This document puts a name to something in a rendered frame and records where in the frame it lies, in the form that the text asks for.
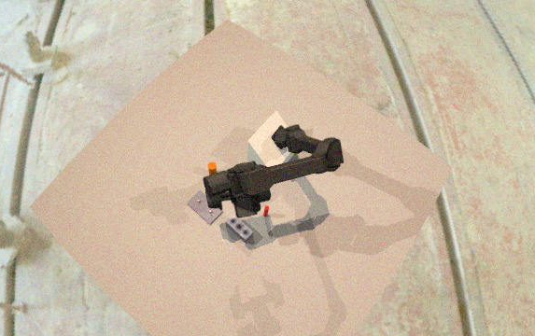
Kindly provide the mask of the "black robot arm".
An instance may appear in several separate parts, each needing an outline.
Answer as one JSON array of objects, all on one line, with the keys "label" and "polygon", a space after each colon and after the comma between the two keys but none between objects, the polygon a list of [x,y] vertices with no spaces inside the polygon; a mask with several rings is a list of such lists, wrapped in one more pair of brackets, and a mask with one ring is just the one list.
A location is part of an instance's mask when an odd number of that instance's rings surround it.
[{"label": "black robot arm", "polygon": [[231,191],[235,215],[255,216],[260,211],[260,203],[252,198],[267,191],[273,184],[306,175],[335,172],[344,163],[339,139],[319,140],[307,136],[298,124],[287,128],[280,125],[271,138],[280,149],[287,147],[291,153],[306,151],[312,155],[269,167],[257,165],[255,161],[243,162],[227,169],[227,172],[206,176],[203,178],[204,188],[209,198]]}]

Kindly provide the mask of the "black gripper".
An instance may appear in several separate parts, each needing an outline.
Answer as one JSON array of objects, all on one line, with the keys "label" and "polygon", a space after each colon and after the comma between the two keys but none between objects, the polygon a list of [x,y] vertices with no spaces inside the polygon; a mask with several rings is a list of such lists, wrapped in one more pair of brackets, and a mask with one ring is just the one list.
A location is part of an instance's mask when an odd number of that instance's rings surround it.
[{"label": "black gripper", "polygon": [[[232,192],[231,191],[224,192],[218,196],[209,198],[209,196],[207,195],[205,191],[205,195],[206,195],[207,204],[209,208],[220,208],[220,210],[222,210],[223,209],[222,202],[230,201],[232,197]],[[253,197],[252,199],[255,199],[255,202],[259,202],[259,203],[267,202],[271,199],[271,191],[270,189],[268,189],[267,191],[262,192],[260,195],[258,195],[257,197]]]}]

